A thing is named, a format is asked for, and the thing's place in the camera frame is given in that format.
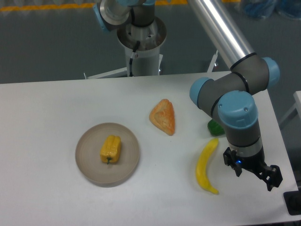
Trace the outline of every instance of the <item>gray floor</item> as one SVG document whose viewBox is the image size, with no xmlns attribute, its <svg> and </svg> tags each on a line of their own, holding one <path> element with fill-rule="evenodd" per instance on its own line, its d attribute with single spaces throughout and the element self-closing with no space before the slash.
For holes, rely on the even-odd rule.
<svg viewBox="0 0 301 226">
<path fill-rule="evenodd" d="M 275 59 L 280 82 L 269 90 L 280 119 L 301 90 L 301 22 L 274 13 L 263 21 L 227 8 L 255 51 Z M 167 27 L 163 74 L 205 72 L 216 49 L 188 5 L 157 6 Z M 219 71 L 228 70 L 218 59 Z M 0 12 L 0 83 L 77 80 L 125 67 L 115 32 L 103 34 L 91 8 Z M 301 170 L 301 121 L 282 131 L 293 170 Z"/>
</svg>

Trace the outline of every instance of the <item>blue object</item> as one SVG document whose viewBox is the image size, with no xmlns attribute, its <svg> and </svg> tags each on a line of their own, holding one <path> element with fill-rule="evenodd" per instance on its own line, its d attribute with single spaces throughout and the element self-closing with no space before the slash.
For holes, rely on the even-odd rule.
<svg viewBox="0 0 301 226">
<path fill-rule="evenodd" d="M 241 0 L 240 9 L 249 17 L 265 19 L 271 16 L 277 0 Z"/>
<path fill-rule="evenodd" d="M 300 0 L 280 0 L 277 5 L 280 15 L 289 19 L 301 20 L 301 1 Z"/>
<path fill-rule="evenodd" d="M 190 96 L 190 99 L 192 100 L 192 102 L 196 106 L 198 106 L 198 94 L 199 94 L 202 86 L 204 85 L 204 83 L 207 82 L 208 80 L 212 80 L 212 79 L 207 78 L 207 77 L 200 78 L 200 79 L 196 80 L 190 88 L 189 96 Z"/>
<path fill-rule="evenodd" d="M 122 6 L 133 6 L 136 5 L 139 0 L 116 0 L 116 2 Z"/>
<path fill-rule="evenodd" d="M 108 28 L 105 26 L 105 24 L 104 24 L 104 22 L 103 22 L 102 17 L 100 16 L 100 13 L 99 13 L 99 11 L 98 11 L 98 6 L 97 6 L 97 4 L 95 4 L 95 5 L 93 6 L 93 10 L 94 10 L 94 12 L 95 12 L 97 21 L 98 21 L 99 25 L 101 26 L 103 32 L 109 32 Z"/>
<path fill-rule="evenodd" d="M 146 0 L 145 3 L 144 3 L 144 5 L 145 5 L 145 6 L 152 6 L 152 5 L 155 4 L 155 1 L 156 1 L 156 0 Z"/>
<path fill-rule="evenodd" d="M 268 87 L 274 86 L 280 79 L 280 69 L 278 64 L 269 57 L 264 57 L 263 60 L 267 63 L 269 68 L 269 83 Z"/>
<path fill-rule="evenodd" d="M 217 104 L 221 121 L 233 129 L 247 129 L 258 119 L 258 111 L 251 94 L 231 91 L 221 97 Z"/>
</svg>

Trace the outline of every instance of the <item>green object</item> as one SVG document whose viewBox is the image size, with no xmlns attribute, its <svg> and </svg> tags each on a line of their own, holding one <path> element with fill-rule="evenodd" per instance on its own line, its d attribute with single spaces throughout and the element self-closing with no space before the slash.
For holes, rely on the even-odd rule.
<svg viewBox="0 0 301 226">
<path fill-rule="evenodd" d="M 212 136 L 219 136 L 225 134 L 224 129 L 221 127 L 220 124 L 218 124 L 216 121 L 211 119 L 209 123 L 207 124 L 207 127 L 211 133 Z"/>
</svg>

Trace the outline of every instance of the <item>toast slice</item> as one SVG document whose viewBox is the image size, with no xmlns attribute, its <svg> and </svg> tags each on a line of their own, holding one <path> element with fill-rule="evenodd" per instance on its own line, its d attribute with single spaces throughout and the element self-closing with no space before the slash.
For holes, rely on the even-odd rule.
<svg viewBox="0 0 301 226">
<path fill-rule="evenodd" d="M 173 104 L 167 100 L 161 100 L 151 111 L 150 121 L 158 129 L 172 136 L 175 130 L 174 107 Z"/>
</svg>

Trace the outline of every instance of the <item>round plate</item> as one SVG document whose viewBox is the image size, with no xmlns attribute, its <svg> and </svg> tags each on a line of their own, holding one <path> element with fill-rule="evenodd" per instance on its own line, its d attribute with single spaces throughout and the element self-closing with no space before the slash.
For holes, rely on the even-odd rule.
<svg viewBox="0 0 301 226">
<path fill-rule="evenodd" d="M 100 159 L 100 149 L 109 135 L 120 136 L 119 160 L 106 164 Z M 135 135 L 126 127 L 116 123 L 104 123 L 92 127 L 80 138 L 75 151 L 80 171 L 91 182 L 99 186 L 116 186 L 134 172 L 139 160 L 139 146 Z"/>
</svg>

